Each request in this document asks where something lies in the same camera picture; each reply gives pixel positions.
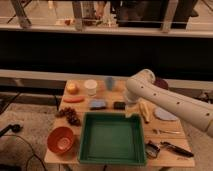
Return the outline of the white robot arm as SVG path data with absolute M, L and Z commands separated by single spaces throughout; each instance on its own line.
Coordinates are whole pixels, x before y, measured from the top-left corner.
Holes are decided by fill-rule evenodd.
M 129 77 L 123 94 L 126 104 L 134 105 L 139 98 L 146 99 L 213 138 L 213 104 L 155 86 L 155 80 L 149 69 Z

